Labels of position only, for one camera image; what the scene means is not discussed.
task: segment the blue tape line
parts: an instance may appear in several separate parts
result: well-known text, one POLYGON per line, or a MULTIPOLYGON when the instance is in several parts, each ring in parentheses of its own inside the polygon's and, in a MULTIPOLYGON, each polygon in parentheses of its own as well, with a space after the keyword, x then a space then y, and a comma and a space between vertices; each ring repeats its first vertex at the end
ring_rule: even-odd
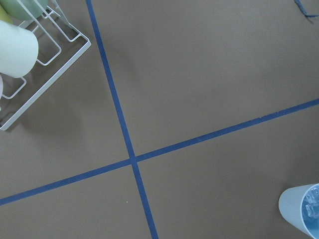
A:
POLYGON ((311 15, 311 14, 308 14, 307 11, 305 10, 303 4, 300 2, 300 0, 295 0, 295 3, 298 5, 300 11, 303 13, 303 15, 305 17, 317 17, 319 15, 311 15))
POLYGON ((136 160, 136 157, 135 157, 132 141, 130 139, 130 134, 129 134, 129 131, 128 131, 128 128, 127 128, 127 125, 126 125, 126 122, 125 122, 125 118, 124 118, 124 115, 123 115, 123 111, 122 111, 122 107, 121 107, 121 104, 120 104, 120 100, 119 100, 119 97, 118 97, 118 94, 117 94, 117 91, 116 91, 116 87, 115 87, 115 84, 114 84, 114 81, 113 81, 110 65, 109 65, 109 62, 108 62, 108 59, 107 59, 107 56, 106 56, 106 52, 105 52, 105 49, 104 49, 102 37, 101 37, 100 30, 99 30, 99 27, 98 27, 98 24, 97 24, 97 21, 96 21, 96 17, 95 17, 95 13, 94 13, 94 10, 93 10, 93 6, 92 6, 91 0, 86 0, 86 4, 87 4, 88 10, 89 10, 89 15, 90 15, 92 26, 93 26, 93 29, 94 29, 95 38, 96 38, 96 41, 97 41, 97 44, 98 44, 98 47, 99 47, 101 59, 102 59, 102 62, 103 62, 103 66, 104 66, 104 70, 105 70, 105 73, 106 73, 106 76, 107 76, 109 87, 110 87, 110 90, 111 90, 111 94, 112 94, 112 98, 113 98, 113 101, 114 101, 116 113, 118 115, 118 119, 119 119, 120 126, 121 126, 121 129, 122 129, 124 141, 125 141, 128 153, 129 153, 130 162, 131 162, 131 165, 132 165, 134 177, 135 177, 136 184, 137 184, 137 187, 138 187, 138 190, 139 190, 139 194, 140 194, 140 197, 141 197, 144 213, 145 213, 148 225, 149 225, 151 236, 152 236, 152 238, 157 239, 159 237, 158 237, 158 234, 157 234, 157 231, 156 231, 156 227, 155 227, 155 223, 154 223, 154 220, 153 220, 151 208, 150 208, 149 201, 148 201, 148 198, 147 198, 147 195, 146 195, 146 191, 145 191, 145 188, 144 188, 144 185, 143 185, 142 176, 141 176, 141 173, 140 173, 140 170, 139 170, 139 166, 138 166, 138 163, 137 163, 137 160, 136 160))
POLYGON ((309 101, 309 102, 303 103, 301 105, 297 105, 297 106, 294 106, 294 107, 291 107, 291 108, 288 108, 288 109, 285 109, 285 110, 282 110, 279 112, 275 112, 275 113, 272 113, 272 114, 269 114, 269 115, 266 115, 266 116, 263 116, 260 118, 256 118, 256 119, 252 119, 252 120, 249 120, 249 121, 246 121, 243 123, 239 123, 239 124, 236 124, 236 125, 233 125, 233 126, 230 126, 230 127, 227 127, 227 128, 224 128, 224 129, 212 132, 212 133, 208 133, 208 134, 196 137, 196 138, 192 138, 192 139, 180 142, 180 143, 176 143, 176 144, 173 144, 173 145, 170 145, 170 146, 167 146, 167 147, 164 147, 164 148, 161 148, 161 149, 149 152, 149 153, 142 154, 140 156, 137 156, 136 158, 137 158, 138 162, 141 162, 141 161, 146 160, 146 159, 150 159, 150 158, 153 158, 153 157, 165 154, 165 153, 169 153, 169 152, 181 149, 181 148, 185 148, 185 147, 191 146, 193 144, 197 144, 197 143, 200 143, 200 142, 212 139, 212 138, 216 138, 216 137, 228 134, 228 133, 232 133, 232 132, 259 124, 259 123, 273 120, 275 118, 289 115, 291 113, 295 113, 297 111, 301 111, 301 110, 304 110, 304 109, 307 109, 307 108, 310 108, 313 106, 317 106, 317 105, 319 105, 319 99, 309 101))
POLYGON ((38 188, 34 188, 34 189, 31 189, 31 190, 28 190, 28 191, 25 191, 22 193, 18 193, 18 194, 15 194, 15 195, 12 195, 12 196, 9 196, 6 198, 2 198, 2 199, 0 199, 0 206, 2 206, 4 204, 12 203, 12 202, 24 199, 24 198, 28 198, 28 197, 31 197, 31 196, 34 196, 34 195, 37 195, 40 193, 44 193, 44 192, 50 191, 52 189, 63 187, 65 185, 68 185, 71 183, 79 182, 79 181, 82 181, 84 179, 88 179, 88 178, 97 176, 99 174, 110 172, 110 171, 113 171, 115 169, 119 169, 119 168, 122 168, 122 167, 125 167, 128 165, 130 165, 130 160, 126 159, 126 160, 123 160, 121 162, 113 163, 111 165, 108 165, 108 166, 105 166, 102 168, 94 169, 94 170, 91 170, 89 172, 81 173, 79 175, 76 175, 76 176, 73 176, 70 178, 66 178, 66 179, 63 179, 63 180, 60 180, 60 181, 57 181, 54 183, 50 183, 50 184, 47 184, 47 185, 44 185, 44 186, 41 186, 38 188))

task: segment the white cup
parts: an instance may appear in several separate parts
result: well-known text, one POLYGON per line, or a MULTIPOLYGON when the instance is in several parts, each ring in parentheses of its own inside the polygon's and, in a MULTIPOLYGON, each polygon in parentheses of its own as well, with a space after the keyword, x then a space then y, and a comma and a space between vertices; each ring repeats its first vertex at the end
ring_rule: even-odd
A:
POLYGON ((26 29, 0 20, 0 73, 19 78, 35 65, 39 45, 26 29))

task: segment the gray surface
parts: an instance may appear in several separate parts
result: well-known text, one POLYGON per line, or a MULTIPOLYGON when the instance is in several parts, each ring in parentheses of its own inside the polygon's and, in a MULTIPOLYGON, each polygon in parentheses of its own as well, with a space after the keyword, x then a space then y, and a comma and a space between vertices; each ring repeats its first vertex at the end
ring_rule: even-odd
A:
POLYGON ((159 238, 307 239, 278 210, 317 183, 319 107, 139 163, 159 238))
POLYGON ((84 3, 77 15, 70 21, 92 46, 0 132, 0 198, 128 158, 84 3))
POLYGON ((130 167, 0 207, 3 239, 142 239, 150 232, 130 167))
POLYGON ((318 20, 294 1, 92 2, 136 154, 318 97, 318 20))
MULTIPOLYGON (((92 2, 136 155, 318 98, 319 19, 293 0, 92 2)), ((0 132, 0 198, 128 158, 85 1, 59 3, 92 47, 0 132)), ((318 118, 311 108, 139 163, 159 238, 306 239, 277 201, 318 183, 318 118)), ((0 238, 150 233, 126 167, 1 206, 0 238)))

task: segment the dish rack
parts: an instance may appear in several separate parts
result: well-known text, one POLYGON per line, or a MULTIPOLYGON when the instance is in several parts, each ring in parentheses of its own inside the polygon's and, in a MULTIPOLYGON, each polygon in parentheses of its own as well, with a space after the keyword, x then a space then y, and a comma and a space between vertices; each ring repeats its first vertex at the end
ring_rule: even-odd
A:
MULTIPOLYGON (((90 40, 83 34, 81 33, 78 29, 76 29, 66 18, 64 15, 62 9, 56 2, 56 0, 50 0, 54 6, 54 9, 51 7, 47 6, 46 9, 44 9, 41 4, 38 2, 38 0, 32 0, 34 1, 35 4, 43 11, 43 14, 40 16, 43 19, 50 21, 54 27, 58 29, 58 31, 62 34, 64 38, 71 44, 73 43, 76 39, 79 37, 82 37, 85 40, 85 44, 75 53, 69 60, 61 67, 59 68, 53 76, 51 76, 41 87, 39 90, 35 92, 16 112, 13 113, 10 118, 4 122, 3 124, 0 124, 0 130, 7 130, 90 46, 91 42, 90 40), (74 30, 76 32, 76 36, 73 38, 69 38, 65 31, 62 30, 62 28, 58 25, 57 19, 62 20, 62 22, 69 27, 70 29, 74 30)), ((27 20, 22 22, 19 27, 22 28, 27 28, 31 26, 32 24, 35 23, 35 28, 32 30, 33 33, 35 33, 38 30, 42 30, 43 33, 48 37, 48 39, 55 45, 56 47, 56 53, 46 62, 42 62, 37 59, 37 63, 42 65, 43 67, 48 66, 54 60, 62 53, 62 48, 61 46, 57 43, 56 40, 48 33, 48 31, 45 29, 45 27, 39 22, 37 18, 35 18, 31 12, 28 10, 28 8, 22 3, 21 0, 17 0, 17 2, 23 7, 23 9, 30 15, 32 20, 27 20)), ((11 100, 13 99, 27 84, 27 80, 24 77, 14 79, 17 81, 21 81, 22 85, 10 96, 2 95, 2 97, 5 100, 11 100)))

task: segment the green cup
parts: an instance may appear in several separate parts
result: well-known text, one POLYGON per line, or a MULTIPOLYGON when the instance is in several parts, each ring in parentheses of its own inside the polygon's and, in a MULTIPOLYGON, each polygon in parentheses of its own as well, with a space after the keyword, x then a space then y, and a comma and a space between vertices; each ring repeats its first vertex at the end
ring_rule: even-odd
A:
POLYGON ((0 20, 6 21, 7 23, 12 23, 11 18, 7 14, 7 12, 4 10, 4 8, 0 5, 0 20))
MULTIPOLYGON (((48 0, 37 0, 41 6, 46 9, 48 0)), ((35 17, 39 17, 43 11, 33 0, 21 0, 26 6, 30 13, 35 17)), ((23 9, 17 0, 0 0, 0 4, 3 6, 5 11, 12 17, 19 20, 32 20, 32 17, 23 9)))

